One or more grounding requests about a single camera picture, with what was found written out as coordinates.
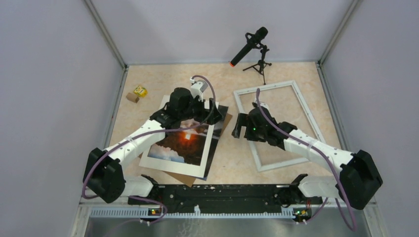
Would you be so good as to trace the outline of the white picture frame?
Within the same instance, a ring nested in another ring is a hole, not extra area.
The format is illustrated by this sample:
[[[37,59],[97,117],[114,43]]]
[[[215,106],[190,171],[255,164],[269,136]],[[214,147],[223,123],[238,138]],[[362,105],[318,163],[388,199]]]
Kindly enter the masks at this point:
[[[262,85],[262,86],[258,86],[258,87],[250,87],[250,88],[246,88],[246,89],[239,89],[239,90],[235,90],[233,91],[233,95],[235,98],[235,101],[237,103],[237,107],[240,113],[244,113],[244,107],[243,104],[241,102],[240,96],[241,95],[245,95],[245,94],[251,94],[251,93],[256,93],[256,90],[259,88],[261,91],[267,91],[267,90],[272,90],[272,89],[278,89],[278,88],[282,88],[282,87],[288,87],[290,86],[295,94],[295,96],[297,97],[299,104],[301,105],[303,111],[304,111],[304,115],[306,116],[308,122],[310,123],[311,128],[313,129],[316,138],[319,141],[322,142],[326,142],[324,139],[324,136],[321,132],[321,130],[319,129],[319,126],[317,125],[311,110],[309,109],[303,95],[302,92],[300,91],[297,83],[295,80],[289,80],[289,81],[284,81],[284,82],[278,82],[278,83],[273,83],[273,84],[268,84],[268,85]],[[300,163],[306,163],[309,162],[309,160],[305,157],[302,158],[294,158],[294,159],[290,159],[290,160],[286,160],[286,161],[280,161],[277,163],[272,163],[272,164],[268,164],[268,165],[262,165],[259,154],[258,154],[258,150],[256,148],[255,142],[253,141],[248,141],[248,144],[250,146],[251,149],[251,153],[253,155],[253,159],[255,161],[255,165],[257,168],[258,172],[264,172],[264,171],[268,171],[268,170],[273,170],[273,169],[278,169],[278,168],[282,168],[282,167],[287,167],[287,166],[291,166],[291,165],[296,165],[296,164],[300,164]]]

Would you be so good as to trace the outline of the clear acrylic glass sheet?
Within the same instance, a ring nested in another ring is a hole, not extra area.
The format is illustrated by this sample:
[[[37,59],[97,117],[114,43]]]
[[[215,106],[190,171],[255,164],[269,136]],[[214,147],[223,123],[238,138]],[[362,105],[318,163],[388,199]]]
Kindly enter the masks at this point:
[[[297,126],[298,129],[310,137],[317,138],[316,132],[306,116],[306,112],[301,106],[291,86],[284,86],[260,92],[259,99],[269,107],[269,113],[275,118],[276,122],[286,121]],[[279,163],[295,158],[301,158],[296,153],[284,151],[278,147],[270,146],[268,143],[255,142],[262,165]]]

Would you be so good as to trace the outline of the white photo mat board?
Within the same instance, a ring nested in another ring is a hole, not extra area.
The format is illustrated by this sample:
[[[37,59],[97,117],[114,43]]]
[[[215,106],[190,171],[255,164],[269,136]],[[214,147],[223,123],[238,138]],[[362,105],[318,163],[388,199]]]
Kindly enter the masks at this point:
[[[220,138],[224,119],[225,113],[217,123],[204,123],[193,129],[190,127],[199,124],[197,121],[182,121],[180,127],[187,130],[170,132],[165,139],[146,149],[139,166],[203,178],[211,143]]]

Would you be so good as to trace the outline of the sunset landscape photo print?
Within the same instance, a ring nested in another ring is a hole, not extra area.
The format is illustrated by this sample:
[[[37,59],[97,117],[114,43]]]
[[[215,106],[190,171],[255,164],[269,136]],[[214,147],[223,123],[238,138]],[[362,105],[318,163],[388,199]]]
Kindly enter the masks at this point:
[[[206,168],[202,178],[206,177],[206,172],[210,170],[228,109],[229,107],[227,106],[218,106],[218,110],[223,115],[223,119],[214,125],[209,144]],[[204,123],[194,129],[172,132],[164,140],[152,145],[147,156],[153,159],[200,166],[206,141],[208,141],[207,132],[209,127],[208,124]]]

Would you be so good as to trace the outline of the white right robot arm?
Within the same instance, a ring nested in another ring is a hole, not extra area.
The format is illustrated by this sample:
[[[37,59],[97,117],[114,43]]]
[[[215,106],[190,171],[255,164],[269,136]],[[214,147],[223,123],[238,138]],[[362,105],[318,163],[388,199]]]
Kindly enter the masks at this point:
[[[290,189],[295,203],[304,203],[311,197],[341,199],[357,210],[362,210],[383,185],[383,179],[372,156],[364,151],[350,152],[327,145],[312,138],[297,126],[277,122],[264,106],[255,105],[247,114],[239,113],[234,138],[266,142],[270,146],[301,155],[310,162],[328,170],[331,176],[305,176]]]

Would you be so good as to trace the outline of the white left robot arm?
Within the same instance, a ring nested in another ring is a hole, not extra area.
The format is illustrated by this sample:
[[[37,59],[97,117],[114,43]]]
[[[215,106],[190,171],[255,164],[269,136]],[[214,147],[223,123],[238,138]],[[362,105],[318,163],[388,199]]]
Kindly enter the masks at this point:
[[[204,99],[200,89],[177,87],[168,101],[154,112],[139,129],[125,139],[105,149],[89,152],[83,176],[82,197],[100,198],[112,203],[126,188],[124,165],[130,164],[153,144],[169,133],[184,131],[181,122],[194,119],[199,124],[214,125],[222,118],[215,93]]]

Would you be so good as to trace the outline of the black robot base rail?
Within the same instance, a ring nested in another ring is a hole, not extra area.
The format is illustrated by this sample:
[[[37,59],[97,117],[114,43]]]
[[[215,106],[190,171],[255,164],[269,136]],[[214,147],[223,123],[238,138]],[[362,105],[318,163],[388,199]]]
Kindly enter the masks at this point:
[[[168,208],[168,213],[192,213],[199,207],[203,214],[280,213],[291,205],[320,204],[319,197],[305,197],[297,188],[304,176],[290,184],[186,185],[153,184],[148,199]]]

